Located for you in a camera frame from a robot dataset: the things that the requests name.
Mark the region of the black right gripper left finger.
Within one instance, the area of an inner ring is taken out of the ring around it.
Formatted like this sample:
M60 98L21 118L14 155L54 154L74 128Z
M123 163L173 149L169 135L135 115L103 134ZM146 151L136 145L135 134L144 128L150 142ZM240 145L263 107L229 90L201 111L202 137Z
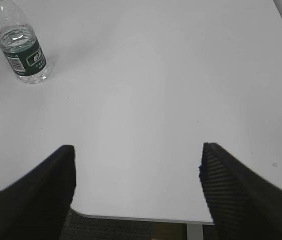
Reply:
M76 185L75 148L62 145L0 190L0 240L58 240Z

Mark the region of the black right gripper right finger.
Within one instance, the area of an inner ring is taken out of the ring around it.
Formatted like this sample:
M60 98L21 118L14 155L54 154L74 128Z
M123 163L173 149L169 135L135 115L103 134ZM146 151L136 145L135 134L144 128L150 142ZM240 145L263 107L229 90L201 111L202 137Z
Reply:
M204 143L199 179L221 240L282 240L282 190L217 143Z

